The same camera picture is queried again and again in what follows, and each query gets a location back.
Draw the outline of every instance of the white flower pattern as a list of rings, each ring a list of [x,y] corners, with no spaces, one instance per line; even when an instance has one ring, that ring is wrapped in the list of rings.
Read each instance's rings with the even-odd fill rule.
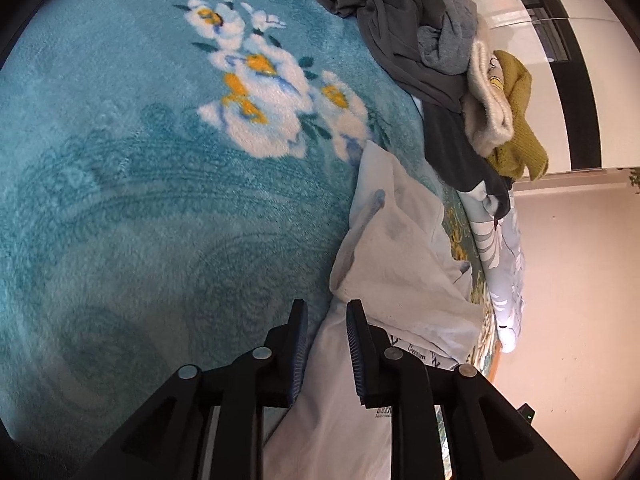
[[[298,61],[266,32],[284,29],[275,14],[242,2],[250,31],[234,0],[215,7],[189,0],[184,17],[196,32],[215,45],[195,43],[222,72],[228,93],[198,108],[200,118],[225,132],[242,150],[258,158],[306,153],[305,135],[330,139],[336,155],[356,164],[364,142],[371,138],[362,99],[327,70],[321,78],[310,72],[313,58]],[[318,80],[320,87],[311,85]]]
[[[357,146],[356,157],[360,158],[364,143],[370,138],[367,108],[362,99],[333,72],[322,72],[322,81],[322,88],[313,91],[314,102],[329,126],[335,153],[342,160],[349,160],[349,148]]]
[[[500,265],[500,249],[504,245],[502,238],[502,220],[489,222],[469,222],[476,235],[476,246],[480,261],[487,262],[489,269]]]

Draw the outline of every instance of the gray sweater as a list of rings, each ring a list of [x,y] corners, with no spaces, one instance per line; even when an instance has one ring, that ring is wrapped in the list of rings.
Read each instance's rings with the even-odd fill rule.
[[[443,0],[318,0],[329,12],[345,18],[356,15],[360,33],[374,59],[418,99],[462,111],[464,75],[446,75],[422,62],[418,28],[441,29]]]
[[[445,74],[466,72],[478,22],[473,0],[442,0],[445,5],[442,27],[418,28],[422,62]]]

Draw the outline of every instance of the window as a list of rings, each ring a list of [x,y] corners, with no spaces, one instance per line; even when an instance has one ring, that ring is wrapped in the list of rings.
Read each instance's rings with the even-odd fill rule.
[[[554,18],[550,18],[542,0],[522,0],[548,62],[568,61],[569,56]]]

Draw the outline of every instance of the metal screw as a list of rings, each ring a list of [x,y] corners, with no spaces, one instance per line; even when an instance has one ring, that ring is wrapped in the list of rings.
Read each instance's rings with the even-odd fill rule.
[[[178,370],[181,379],[193,379],[198,374],[198,369],[193,365],[184,365]]]
[[[389,348],[385,349],[385,357],[387,359],[391,359],[392,361],[397,361],[402,357],[402,350],[396,348],[395,346],[390,346]]]
[[[258,346],[251,355],[254,356],[255,359],[263,360],[271,357],[271,353],[270,348],[267,348],[266,346]]]
[[[463,377],[475,377],[478,374],[478,370],[475,366],[470,365],[469,363],[465,363],[458,367],[458,371],[460,375]]]

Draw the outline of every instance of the bed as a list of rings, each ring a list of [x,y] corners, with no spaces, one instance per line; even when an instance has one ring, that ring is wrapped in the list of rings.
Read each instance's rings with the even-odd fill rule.
[[[0,416],[70,468],[294,298],[315,333],[367,139],[443,200],[492,370],[478,252],[418,110],[315,0],[49,0],[0,72],[0,136]]]

